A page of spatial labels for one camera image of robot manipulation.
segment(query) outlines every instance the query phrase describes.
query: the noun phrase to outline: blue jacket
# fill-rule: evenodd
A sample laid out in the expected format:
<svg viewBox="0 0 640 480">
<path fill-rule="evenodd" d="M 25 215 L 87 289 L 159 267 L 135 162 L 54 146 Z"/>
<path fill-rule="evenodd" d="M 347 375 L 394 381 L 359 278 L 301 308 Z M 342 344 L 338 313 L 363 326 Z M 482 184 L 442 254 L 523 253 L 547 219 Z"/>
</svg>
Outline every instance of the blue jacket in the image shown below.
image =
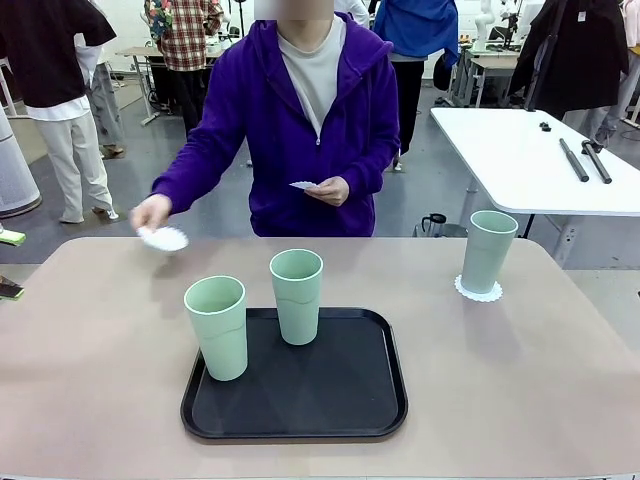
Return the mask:
<svg viewBox="0 0 640 480">
<path fill-rule="evenodd" d="M 447 67 L 458 60 L 454 0 L 382 0 L 373 30 L 400 55 L 423 58 L 444 48 Z"/>
<path fill-rule="evenodd" d="M 153 193 L 183 212 L 220 181 L 243 140 L 253 161 L 251 223 L 260 236 L 370 236 L 373 194 L 400 148 L 391 44 L 347 15 L 337 97 L 320 137 L 307 119 L 278 46 L 275 22 L 259 21 L 224 53 L 211 74 L 198 128 Z M 350 187 L 339 208 L 289 184 L 341 176 Z"/>
</svg>

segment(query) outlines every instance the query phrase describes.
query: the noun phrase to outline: black metal rod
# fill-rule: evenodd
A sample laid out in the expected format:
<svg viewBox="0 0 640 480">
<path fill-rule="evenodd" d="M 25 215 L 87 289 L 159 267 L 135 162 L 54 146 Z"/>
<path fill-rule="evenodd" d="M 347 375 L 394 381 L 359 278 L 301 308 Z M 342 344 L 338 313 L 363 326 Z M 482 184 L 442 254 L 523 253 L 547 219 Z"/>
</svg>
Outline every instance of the black metal rod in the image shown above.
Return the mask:
<svg viewBox="0 0 640 480">
<path fill-rule="evenodd" d="M 584 142 L 582 144 L 582 148 L 584 148 L 584 150 L 587 152 L 587 155 L 591 157 L 591 161 L 595 165 L 596 170 L 598 170 L 600 177 L 602 177 L 602 181 L 607 185 L 609 185 L 613 180 L 609 175 L 609 172 L 607 172 L 607 169 L 604 168 L 604 165 L 602 165 L 602 162 L 600 161 L 600 157 L 598 157 L 598 154 L 593 149 L 593 145 L 591 145 L 590 142 Z"/>
<path fill-rule="evenodd" d="M 535 214 L 529 215 L 529 221 L 527 222 L 527 226 L 524 229 L 524 233 L 520 238 L 529 238 L 529 232 L 531 231 L 531 227 L 533 226 L 533 220 L 536 218 Z"/>
<path fill-rule="evenodd" d="M 573 167 L 573 171 L 576 172 L 576 175 L 578 175 L 580 181 L 588 182 L 589 175 L 587 175 L 587 172 L 584 171 L 584 168 L 582 168 L 582 164 L 578 161 L 577 157 L 571 151 L 569 145 L 567 145 L 567 142 L 565 142 L 563 138 L 560 139 L 560 146 L 562 147 L 562 150 L 564 150 L 564 154 L 566 155 L 567 160 L 569 160 L 569 163 Z"/>
</svg>

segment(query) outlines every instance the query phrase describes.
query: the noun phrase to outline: green plastic cup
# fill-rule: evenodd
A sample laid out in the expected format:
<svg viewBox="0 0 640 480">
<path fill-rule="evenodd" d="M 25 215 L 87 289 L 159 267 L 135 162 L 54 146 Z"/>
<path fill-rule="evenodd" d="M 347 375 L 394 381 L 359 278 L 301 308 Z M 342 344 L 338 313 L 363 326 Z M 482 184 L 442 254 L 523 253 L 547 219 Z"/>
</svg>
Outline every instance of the green plastic cup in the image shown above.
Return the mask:
<svg viewBox="0 0 640 480">
<path fill-rule="evenodd" d="M 310 250 L 286 250 L 269 268 L 282 338 L 291 345 L 310 343 L 318 334 L 322 258 Z"/>
<path fill-rule="evenodd" d="M 518 222 L 502 212 L 481 210 L 471 215 L 462 286 L 473 293 L 489 293 L 496 283 Z"/>
<path fill-rule="evenodd" d="M 244 285 L 233 277 L 204 278 L 184 294 L 207 370 L 216 380 L 247 369 L 247 306 Z"/>
</svg>

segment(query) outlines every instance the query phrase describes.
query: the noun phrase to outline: black tray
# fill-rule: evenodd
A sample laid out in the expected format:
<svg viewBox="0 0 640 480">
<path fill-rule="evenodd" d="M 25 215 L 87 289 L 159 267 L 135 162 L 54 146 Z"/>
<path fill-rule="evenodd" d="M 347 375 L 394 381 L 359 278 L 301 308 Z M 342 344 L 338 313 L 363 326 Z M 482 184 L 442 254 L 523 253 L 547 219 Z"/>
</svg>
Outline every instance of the black tray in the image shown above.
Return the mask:
<svg viewBox="0 0 640 480">
<path fill-rule="evenodd" d="M 321 308 L 318 336 L 294 347 L 275 308 L 247 309 L 249 367 L 230 382 L 200 352 L 182 400 L 186 429 L 206 439 L 364 438 L 394 432 L 408 402 L 391 327 L 377 313 Z"/>
</svg>

